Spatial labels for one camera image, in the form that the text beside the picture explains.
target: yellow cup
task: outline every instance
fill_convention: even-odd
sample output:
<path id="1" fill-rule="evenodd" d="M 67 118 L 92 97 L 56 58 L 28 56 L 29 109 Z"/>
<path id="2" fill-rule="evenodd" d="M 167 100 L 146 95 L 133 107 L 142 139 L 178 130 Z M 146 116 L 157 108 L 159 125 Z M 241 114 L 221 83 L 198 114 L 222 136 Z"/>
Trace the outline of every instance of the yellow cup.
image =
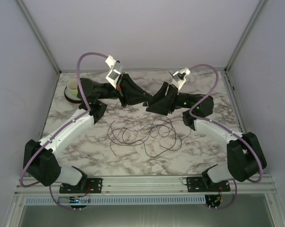
<path id="1" fill-rule="evenodd" d="M 75 96 L 77 97 L 77 79 L 71 79 L 67 83 L 67 89 Z"/>

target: tangled wire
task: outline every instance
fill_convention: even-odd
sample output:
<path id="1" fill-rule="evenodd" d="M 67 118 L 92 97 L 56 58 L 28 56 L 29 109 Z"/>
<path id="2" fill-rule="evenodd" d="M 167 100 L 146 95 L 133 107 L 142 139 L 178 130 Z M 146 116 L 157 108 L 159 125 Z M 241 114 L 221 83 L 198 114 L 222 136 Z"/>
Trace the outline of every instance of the tangled wire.
<path id="1" fill-rule="evenodd" d="M 155 121 L 158 120 L 162 123 L 160 124 L 155 124 Z M 186 135 L 185 137 L 180 137 L 180 135 L 176 132 L 174 126 L 173 126 L 173 122 L 176 122 L 176 121 L 182 121 L 182 119 L 178 119 L 178 120 L 173 120 L 171 121 L 168 117 L 166 116 L 157 116 L 153 119 L 152 123 L 151 124 L 147 124 L 145 126 L 143 126 L 141 129 L 139 130 L 134 130 L 134 129 L 129 129 L 127 127 L 122 127 L 122 128 L 116 128 L 116 129 L 113 129 L 112 128 L 112 124 L 114 122 L 112 122 L 110 124 L 110 126 L 108 127 L 108 131 L 107 131 L 107 136 L 108 138 L 111 140 L 110 142 L 110 149 L 111 151 L 114 153 L 114 155 L 116 156 L 116 153 L 113 151 L 112 149 L 112 144 L 116 144 L 116 145 L 119 145 L 119 146 L 138 146 L 138 145 L 141 145 L 143 144 L 143 148 L 144 148 L 144 151 L 146 153 L 147 156 L 149 157 L 158 157 L 160 155 L 162 155 L 163 153 L 165 153 L 166 151 L 170 150 L 170 151 L 177 151 L 179 149 L 181 149 L 182 147 L 182 140 L 186 137 L 188 137 L 190 134 L 191 134 L 191 129 L 190 129 L 190 133 L 188 135 Z M 167 129 L 167 131 L 164 131 L 164 132 L 160 132 L 160 129 L 161 128 L 165 128 Z M 125 133 L 126 132 L 131 132 L 132 135 L 135 136 L 135 140 L 132 140 L 132 141 L 129 141 L 127 139 L 125 139 Z M 146 134 L 143 135 L 141 138 L 137 139 L 138 137 L 138 133 L 141 132 L 141 131 L 146 131 Z M 146 149 L 146 141 L 151 137 L 151 138 L 156 138 L 158 136 L 160 136 L 161 138 L 165 138 L 165 137 L 168 137 L 170 135 L 170 133 L 173 133 L 172 135 L 174 135 L 174 143 L 172 146 L 170 146 L 169 148 L 166 148 L 162 145 L 160 145 L 160 147 L 164 148 L 164 150 L 157 154 L 157 155 L 154 155 L 154 156 L 151 156 L 148 154 L 147 152 L 147 149 Z M 180 145 L 178 148 L 176 149 L 173 149 L 176 145 L 176 142 L 177 140 L 180 141 Z"/>

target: metal grate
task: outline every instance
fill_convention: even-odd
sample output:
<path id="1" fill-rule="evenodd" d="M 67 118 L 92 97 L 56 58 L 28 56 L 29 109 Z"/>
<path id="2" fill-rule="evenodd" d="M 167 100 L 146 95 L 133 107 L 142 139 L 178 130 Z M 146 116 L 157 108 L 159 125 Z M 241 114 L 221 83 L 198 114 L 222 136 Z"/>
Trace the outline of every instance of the metal grate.
<path id="1" fill-rule="evenodd" d="M 61 204 L 69 197 L 56 196 Z M 85 196 L 77 198 L 77 205 L 163 205 L 205 204 L 204 195 L 155 195 L 155 196 Z M 27 196 L 26 206 L 55 205 L 50 196 Z"/>

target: marble surface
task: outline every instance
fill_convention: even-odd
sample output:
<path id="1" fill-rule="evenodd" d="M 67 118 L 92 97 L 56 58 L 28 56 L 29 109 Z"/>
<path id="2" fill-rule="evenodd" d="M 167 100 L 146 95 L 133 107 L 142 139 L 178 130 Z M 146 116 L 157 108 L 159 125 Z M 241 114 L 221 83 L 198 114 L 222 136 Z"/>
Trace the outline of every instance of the marble surface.
<path id="1" fill-rule="evenodd" d="M 127 72 L 133 81 L 141 88 L 154 95 L 164 81 L 171 82 L 167 71 Z M 97 82 L 105 81 L 106 73 L 82 73 L 81 77 L 90 78 Z M 77 104 L 69 103 L 63 96 L 64 89 L 70 79 L 76 78 L 74 73 L 62 74 L 54 95 L 53 103 L 46 122 L 44 136 L 53 132 L 62 125 L 74 111 Z M 214 84 L 215 75 L 210 71 L 197 71 L 187 76 L 187 82 L 181 92 L 206 94 Z M 212 94 L 214 98 L 213 119 L 237 130 L 235 116 L 228 99 L 222 78 L 216 90 Z M 66 148 L 59 163 L 64 166 L 76 166 L 88 175 L 183 175 L 200 174 L 206 168 L 226 160 L 223 149 L 209 137 L 195 131 L 191 131 L 180 120 L 182 110 L 176 110 L 169 114 L 168 118 L 173 122 L 175 131 L 179 137 L 175 140 L 175 134 L 167 135 L 167 128 L 153 128 L 151 135 L 155 137 L 158 130 L 160 135 L 149 137 L 145 142 L 146 152 L 150 156 L 157 155 L 173 145 L 175 146 L 158 157 L 146 155 L 142 143 L 137 146 L 118 146 L 111 144 L 107 135 L 108 128 L 112 124 L 113 129 L 127 127 L 139 130 L 147 125 L 144 130 L 138 132 L 127 131 L 124 134 L 126 142 L 131 142 L 144 137 L 150 130 L 150 124 L 157 114 L 145 111 L 142 104 L 121 107 L 119 100 L 103 100 L 108 104 L 104 117 L 94 125 L 93 129 L 86 130 L 81 136 L 72 141 Z"/>

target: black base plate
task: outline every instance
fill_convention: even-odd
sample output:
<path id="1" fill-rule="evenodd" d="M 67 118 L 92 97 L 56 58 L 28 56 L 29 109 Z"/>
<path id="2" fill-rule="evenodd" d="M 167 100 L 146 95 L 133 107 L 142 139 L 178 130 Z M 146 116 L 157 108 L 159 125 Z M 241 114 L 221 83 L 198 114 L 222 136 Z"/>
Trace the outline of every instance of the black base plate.
<path id="1" fill-rule="evenodd" d="M 186 180 L 188 192 L 220 192 L 221 189 L 223 192 L 229 192 L 231 190 L 228 181 L 214 183 L 209 188 L 206 188 L 201 176 L 186 177 Z"/>
<path id="2" fill-rule="evenodd" d="M 61 184 L 59 189 L 60 194 L 82 194 L 86 193 L 88 190 L 88 185 L 90 187 L 90 194 L 101 193 L 101 189 L 103 186 L 103 179 L 102 178 L 87 178 L 86 186 L 82 191 L 79 191 L 77 186 L 72 186 L 67 183 Z"/>

